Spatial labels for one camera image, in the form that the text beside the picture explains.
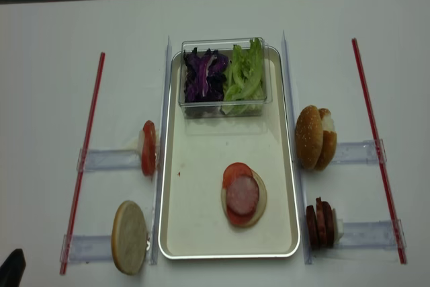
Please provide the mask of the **lower tomato slice on bun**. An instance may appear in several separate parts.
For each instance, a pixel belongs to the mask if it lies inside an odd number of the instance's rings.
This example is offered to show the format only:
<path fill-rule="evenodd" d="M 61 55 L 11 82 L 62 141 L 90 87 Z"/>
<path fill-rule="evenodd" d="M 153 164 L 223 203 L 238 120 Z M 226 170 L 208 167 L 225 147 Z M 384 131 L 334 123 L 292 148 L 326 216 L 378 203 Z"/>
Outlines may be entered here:
<path fill-rule="evenodd" d="M 252 218 L 254 217 L 256 210 L 246 214 L 239 215 L 234 213 L 228 206 L 226 207 L 226 214 L 231 224 L 238 227 L 246 227 L 249 226 Z"/>

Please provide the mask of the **purple cabbage leaves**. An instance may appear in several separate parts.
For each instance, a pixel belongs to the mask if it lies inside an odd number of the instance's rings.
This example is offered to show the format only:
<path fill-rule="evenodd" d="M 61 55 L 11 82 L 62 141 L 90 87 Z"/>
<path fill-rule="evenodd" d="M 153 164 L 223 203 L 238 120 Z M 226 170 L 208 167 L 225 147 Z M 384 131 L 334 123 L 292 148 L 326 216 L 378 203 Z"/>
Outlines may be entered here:
<path fill-rule="evenodd" d="M 207 51 L 199 56 L 197 48 L 183 53 L 187 69 L 185 76 L 185 102 L 209 102 L 224 100 L 225 70 L 229 59 L 218 50 Z"/>

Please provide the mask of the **white rectangular metal tray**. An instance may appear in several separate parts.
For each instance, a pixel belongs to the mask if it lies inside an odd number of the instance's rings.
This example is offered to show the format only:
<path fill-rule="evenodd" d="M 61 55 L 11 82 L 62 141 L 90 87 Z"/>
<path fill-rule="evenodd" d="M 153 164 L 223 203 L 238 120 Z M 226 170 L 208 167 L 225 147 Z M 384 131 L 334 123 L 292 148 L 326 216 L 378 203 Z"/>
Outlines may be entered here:
<path fill-rule="evenodd" d="M 259 116 L 188 119 L 179 106 L 181 55 L 171 61 L 159 223 L 162 254 L 179 259 L 289 257 L 300 244 L 282 62 L 269 47 L 272 101 Z M 265 184 L 256 224 L 235 227 L 222 208 L 224 170 L 248 165 Z"/>

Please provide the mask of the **bottom bun on tray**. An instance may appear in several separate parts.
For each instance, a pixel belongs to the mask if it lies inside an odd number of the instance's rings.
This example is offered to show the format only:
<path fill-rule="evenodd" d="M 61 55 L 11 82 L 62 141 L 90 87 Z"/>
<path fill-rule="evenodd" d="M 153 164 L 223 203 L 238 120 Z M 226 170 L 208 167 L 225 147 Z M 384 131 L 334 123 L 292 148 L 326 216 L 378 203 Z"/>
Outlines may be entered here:
<path fill-rule="evenodd" d="M 263 216 L 263 213 L 265 212 L 265 208 L 267 205 L 267 190 L 266 190 L 265 184 L 264 184 L 263 180 L 261 179 L 261 177 L 255 171 L 252 170 L 252 172 L 253 172 L 253 178 L 255 179 L 255 181 L 257 182 L 257 184 L 259 186 L 259 201 L 256 205 L 256 209 L 255 209 L 256 213 L 255 213 L 254 217 L 252 218 L 251 222 L 249 223 L 249 226 L 246 226 L 246 227 L 251 227 L 259 221 L 259 219 Z M 222 201 L 222 208 L 223 208 L 224 214 L 227 217 L 227 214 L 226 214 L 226 207 L 227 207 L 226 189 L 224 189 L 224 188 L 221 189 L 221 201 Z"/>

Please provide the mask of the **right red strip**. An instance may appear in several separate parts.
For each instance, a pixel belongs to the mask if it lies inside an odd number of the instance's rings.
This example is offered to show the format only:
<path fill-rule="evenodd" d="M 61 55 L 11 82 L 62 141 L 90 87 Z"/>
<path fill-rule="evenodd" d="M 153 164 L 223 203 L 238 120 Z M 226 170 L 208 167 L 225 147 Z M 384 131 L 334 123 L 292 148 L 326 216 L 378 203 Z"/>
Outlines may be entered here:
<path fill-rule="evenodd" d="M 386 195 L 386 201 L 388 205 L 388 210 L 390 213 L 390 220 L 392 222 L 393 231 L 394 231 L 394 237 L 396 238 L 396 244 L 397 244 L 397 252 L 398 252 L 398 258 L 402 265 L 406 265 L 408 263 L 407 257 L 406 257 L 406 247 L 405 243 L 403 242 L 402 233 L 400 231 L 400 224 L 399 224 L 399 218 L 397 217 L 396 208 L 394 204 L 394 199 L 392 197 L 392 191 L 390 187 L 390 181 L 388 176 L 388 171 L 386 168 L 386 162 L 385 162 L 385 150 L 383 148 L 383 140 L 380 138 L 378 133 L 378 127 L 376 124 L 376 119 L 374 116 L 374 111 L 372 107 L 372 101 L 368 89 L 368 84 L 365 76 L 365 72 L 363 69 L 363 63 L 361 59 L 361 54 L 359 51 L 359 46 L 356 38 L 351 39 L 353 52 L 355 56 L 355 61 L 357 65 L 357 70 L 359 73 L 361 88 L 363 91 L 363 96 L 366 104 L 366 110 L 368 113 L 368 118 L 370 121 L 370 128 L 372 130 L 372 136 L 376 147 L 376 154 L 378 157 L 378 163 L 380 166 L 380 173 L 382 176 L 382 183 L 384 186 L 384 191 Z"/>

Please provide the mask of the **white pusher block sausage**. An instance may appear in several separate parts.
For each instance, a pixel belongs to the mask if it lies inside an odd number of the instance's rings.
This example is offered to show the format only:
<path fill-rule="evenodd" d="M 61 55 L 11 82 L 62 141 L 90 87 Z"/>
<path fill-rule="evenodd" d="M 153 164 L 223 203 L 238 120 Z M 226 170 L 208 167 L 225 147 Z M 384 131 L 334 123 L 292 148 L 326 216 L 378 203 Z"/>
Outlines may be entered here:
<path fill-rule="evenodd" d="M 332 209 L 332 213 L 334 227 L 334 244 L 338 244 L 344 234 L 343 220 L 337 216 L 337 211 L 335 208 Z"/>

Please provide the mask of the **clear holder upper right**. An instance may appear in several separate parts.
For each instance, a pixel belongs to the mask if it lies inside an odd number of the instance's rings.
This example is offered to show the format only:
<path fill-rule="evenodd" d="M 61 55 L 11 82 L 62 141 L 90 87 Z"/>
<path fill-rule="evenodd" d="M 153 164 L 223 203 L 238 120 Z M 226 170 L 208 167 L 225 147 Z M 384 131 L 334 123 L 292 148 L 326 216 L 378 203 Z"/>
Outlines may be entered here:
<path fill-rule="evenodd" d="M 384 142 L 365 140 L 361 142 L 340 142 L 331 164 L 385 164 L 387 162 Z"/>

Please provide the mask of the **black object bottom left corner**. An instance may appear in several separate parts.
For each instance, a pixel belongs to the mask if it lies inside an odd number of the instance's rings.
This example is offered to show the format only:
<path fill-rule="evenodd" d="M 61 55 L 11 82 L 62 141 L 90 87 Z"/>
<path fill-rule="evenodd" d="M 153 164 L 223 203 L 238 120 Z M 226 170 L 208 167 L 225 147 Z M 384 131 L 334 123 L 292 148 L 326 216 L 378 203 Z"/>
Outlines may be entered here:
<path fill-rule="evenodd" d="M 10 253 L 0 268 L 1 287 L 19 287 L 26 268 L 26 260 L 22 249 Z"/>

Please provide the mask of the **green lettuce leaves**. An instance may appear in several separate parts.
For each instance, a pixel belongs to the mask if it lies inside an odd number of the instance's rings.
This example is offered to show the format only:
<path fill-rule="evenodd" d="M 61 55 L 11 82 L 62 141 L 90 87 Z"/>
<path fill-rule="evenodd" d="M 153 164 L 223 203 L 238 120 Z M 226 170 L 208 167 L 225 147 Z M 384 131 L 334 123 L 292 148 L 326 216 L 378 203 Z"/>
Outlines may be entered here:
<path fill-rule="evenodd" d="M 249 49 L 233 46 L 232 59 L 225 70 L 224 101 L 263 101 L 263 46 L 259 38 L 249 41 Z"/>

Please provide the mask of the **right clear long rail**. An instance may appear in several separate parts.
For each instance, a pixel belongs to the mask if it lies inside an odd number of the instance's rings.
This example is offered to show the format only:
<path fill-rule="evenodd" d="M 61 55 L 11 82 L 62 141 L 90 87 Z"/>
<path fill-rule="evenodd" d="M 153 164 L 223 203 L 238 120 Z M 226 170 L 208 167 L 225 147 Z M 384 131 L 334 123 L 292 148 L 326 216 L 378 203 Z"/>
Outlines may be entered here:
<path fill-rule="evenodd" d="M 282 62 L 284 64 L 284 90 L 286 94 L 287 123 L 292 152 L 292 169 L 296 187 L 298 206 L 298 218 L 300 224 L 301 241 L 304 254 L 304 263 L 312 264 L 312 249 L 309 242 L 308 228 L 306 224 L 306 190 L 302 183 L 302 166 L 297 155 L 295 143 L 296 121 L 299 115 L 298 89 L 294 74 L 290 67 L 290 52 L 285 31 L 282 32 Z"/>

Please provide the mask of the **red strip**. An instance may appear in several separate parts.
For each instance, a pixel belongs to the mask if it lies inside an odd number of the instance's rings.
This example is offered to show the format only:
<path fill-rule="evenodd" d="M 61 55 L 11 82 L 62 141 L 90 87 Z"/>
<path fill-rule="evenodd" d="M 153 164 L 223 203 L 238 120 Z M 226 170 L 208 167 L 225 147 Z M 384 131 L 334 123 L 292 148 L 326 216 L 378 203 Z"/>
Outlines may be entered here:
<path fill-rule="evenodd" d="M 357 70 L 359 73 L 361 88 L 363 91 L 363 96 L 366 104 L 366 110 L 368 113 L 368 118 L 370 121 L 370 128 L 372 130 L 372 136 L 376 147 L 376 154 L 378 157 L 378 163 L 380 166 L 380 173 L 382 176 L 382 183 L 384 186 L 384 191 L 386 195 L 386 201 L 388 205 L 388 210 L 390 213 L 390 220 L 392 222 L 393 231 L 394 231 L 394 237 L 396 238 L 396 244 L 397 244 L 397 252 L 398 252 L 398 258 L 402 265 L 406 265 L 408 263 L 407 257 L 406 257 L 406 247 L 405 243 L 403 242 L 402 233 L 400 231 L 400 224 L 399 224 L 399 218 L 397 217 L 396 208 L 394 204 L 394 199 L 392 197 L 392 191 L 390 187 L 390 181 L 388 176 L 388 171 L 386 168 L 386 162 L 385 162 L 385 150 L 383 148 L 383 140 L 380 138 L 378 133 L 378 127 L 376 124 L 376 119 L 374 116 L 374 111 L 372 107 L 372 101 L 368 89 L 368 84 L 365 76 L 365 72 L 363 69 L 363 63 L 361 59 L 361 54 L 359 51 L 359 46 L 356 38 L 351 39 L 353 52 L 355 56 L 355 61 L 357 65 Z"/>
<path fill-rule="evenodd" d="M 88 115 L 88 119 L 87 119 L 85 138 L 83 141 L 81 154 L 80 154 L 80 157 L 78 159 L 78 164 L 77 164 L 77 178 L 76 178 L 76 183 L 75 183 L 75 191 L 74 191 L 74 195 L 73 195 L 73 202 L 71 205 L 71 212 L 70 212 L 69 223 L 68 223 L 68 228 L 67 228 L 67 232 L 66 232 L 66 239 L 65 239 L 65 242 L 63 243 L 63 246 L 65 249 L 62 252 L 63 259 L 61 260 L 61 266 L 60 266 L 60 275 L 61 276 L 64 276 L 67 272 L 70 243 L 71 243 L 71 238 L 73 236 L 73 230 L 74 230 L 74 226 L 75 226 L 75 217 L 77 214 L 77 205 L 78 205 L 79 195 L 80 195 L 80 191 L 81 191 L 81 183 L 82 183 L 82 179 L 83 179 L 83 170 L 84 170 L 85 161 L 86 161 L 86 157 L 87 157 L 87 151 L 88 151 L 89 142 L 90 142 L 90 138 L 91 138 L 93 119 L 94 119 L 95 108 L 96 108 L 96 104 L 97 104 L 97 97 L 98 97 L 98 93 L 99 93 L 99 88 L 100 88 L 100 84 L 101 84 L 101 77 L 102 77 L 102 73 L 103 73 L 104 61 L 105 61 L 105 53 L 101 52 L 98 67 L 97 67 L 97 75 L 95 78 L 95 85 L 93 88 L 93 95 L 92 95 L 92 99 L 91 99 L 89 115 Z"/>

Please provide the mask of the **white pusher block tomato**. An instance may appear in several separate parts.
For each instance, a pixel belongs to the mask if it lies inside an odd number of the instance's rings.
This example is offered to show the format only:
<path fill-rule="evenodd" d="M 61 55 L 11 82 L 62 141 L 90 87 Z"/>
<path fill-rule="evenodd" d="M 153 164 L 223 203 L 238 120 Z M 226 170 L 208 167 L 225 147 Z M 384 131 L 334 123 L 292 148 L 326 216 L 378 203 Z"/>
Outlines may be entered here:
<path fill-rule="evenodd" d="M 144 130 L 140 130 L 139 135 L 138 135 L 137 148 L 136 148 L 136 151 L 137 151 L 140 158 L 142 158 L 144 140 L 145 140 Z"/>

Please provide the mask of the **upright white bun slice left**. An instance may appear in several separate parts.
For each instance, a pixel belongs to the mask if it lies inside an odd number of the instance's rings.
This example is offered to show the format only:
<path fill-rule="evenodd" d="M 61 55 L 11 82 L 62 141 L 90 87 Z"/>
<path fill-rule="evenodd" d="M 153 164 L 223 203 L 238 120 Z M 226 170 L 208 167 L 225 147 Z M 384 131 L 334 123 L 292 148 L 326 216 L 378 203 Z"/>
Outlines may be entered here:
<path fill-rule="evenodd" d="M 116 211 L 111 248 L 114 264 L 123 274 L 136 275 L 145 260 L 147 229 L 140 206 L 127 200 Z"/>

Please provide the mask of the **rear sausage slices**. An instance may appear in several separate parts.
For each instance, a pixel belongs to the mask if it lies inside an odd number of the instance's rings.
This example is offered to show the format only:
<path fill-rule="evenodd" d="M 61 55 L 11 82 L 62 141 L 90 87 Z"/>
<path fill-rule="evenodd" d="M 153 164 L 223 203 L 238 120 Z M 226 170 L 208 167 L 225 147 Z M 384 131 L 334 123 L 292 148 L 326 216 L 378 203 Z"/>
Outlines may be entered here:
<path fill-rule="evenodd" d="M 333 247 L 335 240 L 333 211 L 327 201 L 316 199 L 316 224 L 322 247 Z"/>

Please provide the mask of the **sausage patty slice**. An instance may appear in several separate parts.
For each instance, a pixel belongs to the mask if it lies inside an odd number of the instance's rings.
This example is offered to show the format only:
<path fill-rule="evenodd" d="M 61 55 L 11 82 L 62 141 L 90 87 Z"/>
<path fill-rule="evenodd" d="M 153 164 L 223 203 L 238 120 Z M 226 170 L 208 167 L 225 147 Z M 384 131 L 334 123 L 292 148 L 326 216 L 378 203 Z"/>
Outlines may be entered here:
<path fill-rule="evenodd" d="M 242 175 L 226 190 L 226 205 L 239 216 L 254 213 L 259 201 L 259 186 L 253 177 Z"/>

